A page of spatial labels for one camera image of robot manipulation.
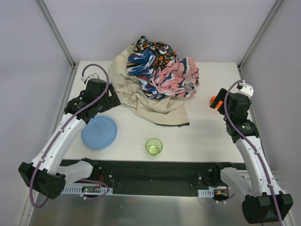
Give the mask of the pink patterned cloth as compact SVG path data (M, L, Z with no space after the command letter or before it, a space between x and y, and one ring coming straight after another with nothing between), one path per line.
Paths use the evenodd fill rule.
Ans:
M189 98L199 86L198 68L192 57L173 59L163 70L154 71L149 84L164 96Z

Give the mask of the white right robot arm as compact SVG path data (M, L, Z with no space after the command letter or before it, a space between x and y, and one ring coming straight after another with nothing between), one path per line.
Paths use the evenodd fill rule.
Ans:
M268 166L261 147L261 139L256 125L248 119L251 97L254 89L244 80L238 80L231 89L220 89L210 108L224 116L227 133L243 157L249 181L234 167L220 170L220 179L228 185L241 201L243 215L249 224L278 222L284 219L293 205L290 194L285 194L278 185Z

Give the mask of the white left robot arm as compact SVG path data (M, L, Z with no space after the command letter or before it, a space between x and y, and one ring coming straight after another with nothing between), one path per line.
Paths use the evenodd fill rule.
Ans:
M62 167L60 164L76 136L99 118L98 113L120 105L112 83L90 79L79 96L70 100L50 140L30 162L18 168L25 184L48 199L58 197L66 185L90 178L99 179L100 165L83 158L77 163Z

